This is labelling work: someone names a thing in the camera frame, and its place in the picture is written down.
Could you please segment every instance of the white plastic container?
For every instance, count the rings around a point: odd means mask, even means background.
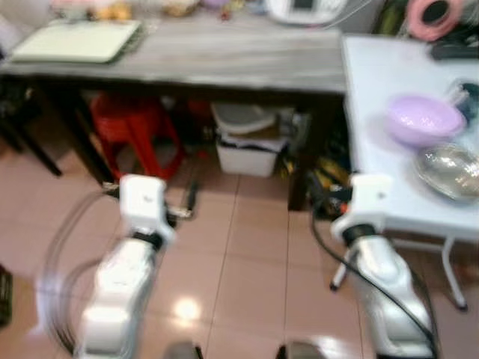
[[[216,149],[222,170],[227,174],[269,177],[275,170],[277,153],[226,147],[221,144],[216,144]]]
[[[231,135],[245,135],[273,126],[278,112],[277,108],[226,102],[213,103],[211,109],[219,129]]]

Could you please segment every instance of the white cutting board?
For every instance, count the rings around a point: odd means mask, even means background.
[[[52,23],[34,32],[10,54],[12,61],[111,61],[134,35],[139,21]]]

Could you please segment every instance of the wooden table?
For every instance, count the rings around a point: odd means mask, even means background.
[[[111,64],[6,60],[0,76],[36,90],[98,182],[113,177],[81,126],[79,115],[91,114],[80,90],[296,106],[312,121],[290,181],[290,209],[304,202],[304,174],[323,149],[346,91],[339,32],[293,28],[247,13],[229,22],[207,12],[165,19],[136,50]]]

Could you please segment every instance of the gray wooden tabletop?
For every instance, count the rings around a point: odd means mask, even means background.
[[[345,93],[341,33],[295,28],[263,16],[235,13],[231,21],[199,12],[164,19],[135,51],[110,64],[13,63],[1,75],[54,81],[163,82]]]

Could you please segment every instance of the red plastic stool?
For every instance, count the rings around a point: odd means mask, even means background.
[[[117,154],[126,145],[133,146],[145,174],[169,179],[181,164],[185,151],[173,124],[157,98],[98,96],[91,105],[95,127],[110,168],[116,180],[125,173],[117,164]],[[176,148],[175,157],[162,168],[156,160],[151,138],[170,138]]]

